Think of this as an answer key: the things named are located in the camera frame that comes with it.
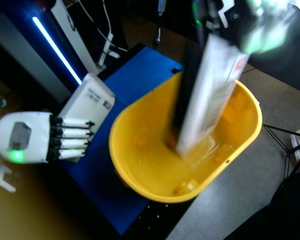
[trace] robotic hand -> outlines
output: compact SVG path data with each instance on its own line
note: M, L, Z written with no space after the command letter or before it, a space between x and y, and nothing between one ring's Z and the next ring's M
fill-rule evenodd
M49 112L15 112L0 120L0 155L17 164L71 160L86 154L95 124Z

